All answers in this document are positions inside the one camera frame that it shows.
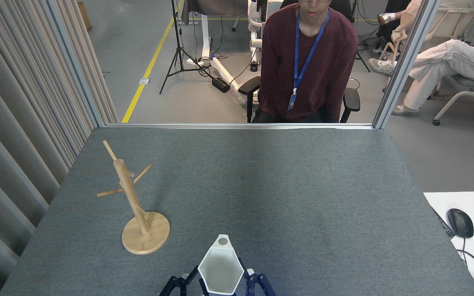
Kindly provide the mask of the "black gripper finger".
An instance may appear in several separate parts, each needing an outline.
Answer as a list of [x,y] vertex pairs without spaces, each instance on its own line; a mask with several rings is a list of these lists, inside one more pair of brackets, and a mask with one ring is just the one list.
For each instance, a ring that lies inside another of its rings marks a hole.
[[244,273],[243,278],[245,278],[245,296],[255,296],[255,286],[256,284],[260,285],[265,296],[276,296],[274,289],[272,288],[267,276],[265,274],[256,274],[252,268],[246,268],[244,262],[239,257],[238,258],[240,265],[242,266]]
[[167,283],[164,285],[164,288],[160,292],[160,296],[170,296],[171,292],[175,288],[179,288],[179,295],[187,295],[188,285],[196,278],[199,273],[199,266],[195,266],[190,273],[184,273],[180,277],[171,276]]

